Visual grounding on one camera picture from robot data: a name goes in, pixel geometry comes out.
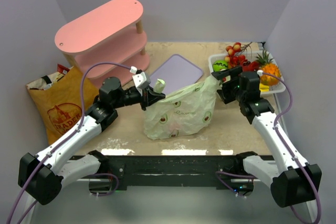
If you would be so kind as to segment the light green plastic bag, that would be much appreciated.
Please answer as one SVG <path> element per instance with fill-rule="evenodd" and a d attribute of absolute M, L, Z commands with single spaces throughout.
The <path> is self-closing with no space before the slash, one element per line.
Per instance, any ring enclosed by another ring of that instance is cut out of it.
<path fill-rule="evenodd" d="M 204 81 L 179 89 L 144 112 L 144 134 L 152 140 L 198 133 L 212 119 L 219 81 Z"/>

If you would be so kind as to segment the brown Trader Joe's bag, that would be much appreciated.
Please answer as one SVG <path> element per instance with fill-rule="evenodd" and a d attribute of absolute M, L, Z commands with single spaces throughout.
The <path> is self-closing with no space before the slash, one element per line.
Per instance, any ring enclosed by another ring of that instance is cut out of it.
<path fill-rule="evenodd" d="M 56 71 L 26 85 L 44 122 L 49 145 L 81 119 L 81 80 L 82 72 L 72 67 L 65 76 Z"/>

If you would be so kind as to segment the red Chuba chips bag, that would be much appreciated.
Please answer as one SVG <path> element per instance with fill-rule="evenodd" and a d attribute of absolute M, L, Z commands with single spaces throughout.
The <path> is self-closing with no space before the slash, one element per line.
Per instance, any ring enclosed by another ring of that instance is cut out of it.
<path fill-rule="evenodd" d="M 65 76 L 68 72 L 70 71 L 69 68 L 61 65 L 61 64 L 58 64 L 57 65 L 57 72 L 63 76 Z"/>

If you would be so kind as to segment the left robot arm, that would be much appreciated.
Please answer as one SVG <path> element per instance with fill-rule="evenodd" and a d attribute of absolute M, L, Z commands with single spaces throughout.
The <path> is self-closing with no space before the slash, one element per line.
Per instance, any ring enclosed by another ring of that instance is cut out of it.
<path fill-rule="evenodd" d="M 146 110 L 165 98 L 164 93 L 154 91 L 144 72 L 135 74 L 133 82 L 134 86 L 124 90 L 117 77 L 106 78 L 94 103 L 67 133 L 38 154 L 27 153 L 20 159 L 18 185 L 41 205 L 46 205 L 68 184 L 108 169 L 108 159 L 98 151 L 91 151 L 74 165 L 67 161 L 113 123 L 118 108 L 140 104 Z"/>

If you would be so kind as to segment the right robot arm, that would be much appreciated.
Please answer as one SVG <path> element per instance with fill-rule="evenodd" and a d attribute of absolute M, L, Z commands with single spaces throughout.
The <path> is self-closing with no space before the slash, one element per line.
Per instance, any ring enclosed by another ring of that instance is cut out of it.
<path fill-rule="evenodd" d="M 267 185 L 281 208 L 318 200 L 320 167 L 310 164 L 299 153 L 281 127 L 280 115 L 260 95 L 261 78 L 268 73 L 243 71 L 237 66 L 211 75 L 221 81 L 221 89 L 217 91 L 221 100 L 225 104 L 238 102 L 242 115 L 263 138 L 276 162 L 272 166 L 253 152 L 239 154 L 237 157 L 245 178 L 256 178 Z"/>

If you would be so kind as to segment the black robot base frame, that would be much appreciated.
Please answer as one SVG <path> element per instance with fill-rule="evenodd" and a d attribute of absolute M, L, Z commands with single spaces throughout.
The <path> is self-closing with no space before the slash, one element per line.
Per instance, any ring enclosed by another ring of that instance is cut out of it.
<path fill-rule="evenodd" d="M 248 196 L 255 179 L 238 167 L 235 155 L 106 156 L 106 166 L 87 177 L 91 193 L 131 186 L 232 188 Z"/>

